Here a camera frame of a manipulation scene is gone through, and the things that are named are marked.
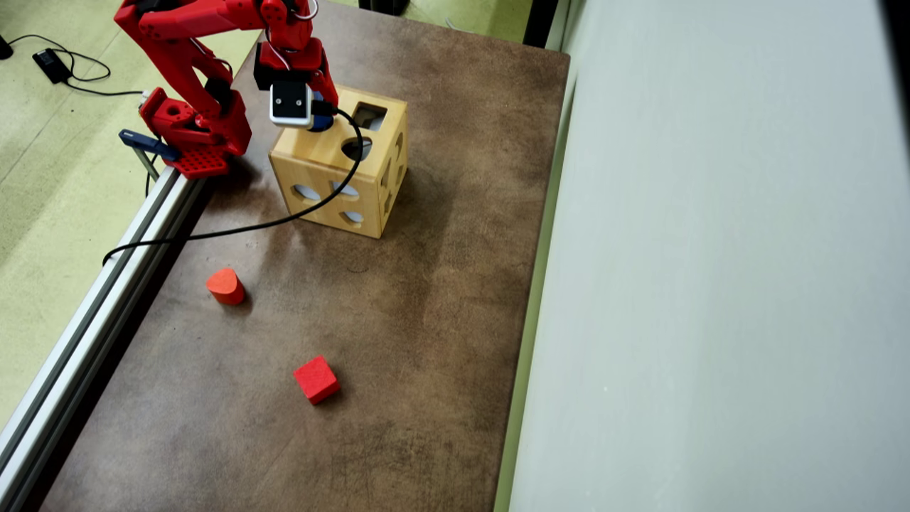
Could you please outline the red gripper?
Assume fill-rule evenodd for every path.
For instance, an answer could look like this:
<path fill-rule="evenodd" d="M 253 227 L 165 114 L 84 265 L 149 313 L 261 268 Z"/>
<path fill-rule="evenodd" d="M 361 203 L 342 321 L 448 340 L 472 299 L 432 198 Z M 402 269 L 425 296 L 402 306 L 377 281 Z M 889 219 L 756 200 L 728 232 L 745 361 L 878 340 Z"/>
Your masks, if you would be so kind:
<path fill-rule="evenodd" d="M 322 41 L 310 39 L 301 50 L 289 52 L 275 48 L 267 40 L 257 44 L 254 81 L 259 90 L 268 90 L 276 81 L 306 83 L 322 101 L 337 107 L 337 87 L 328 70 Z"/>

